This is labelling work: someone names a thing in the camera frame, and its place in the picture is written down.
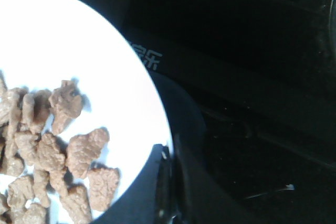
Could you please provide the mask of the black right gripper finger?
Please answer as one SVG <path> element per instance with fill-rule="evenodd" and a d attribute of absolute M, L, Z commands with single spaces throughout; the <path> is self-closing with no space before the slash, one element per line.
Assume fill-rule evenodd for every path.
<path fill-rule="evenodd" d="M 173 151 L 155 145 L 138 177 L 94 223 L 251 223 L 173 137 Z"/>

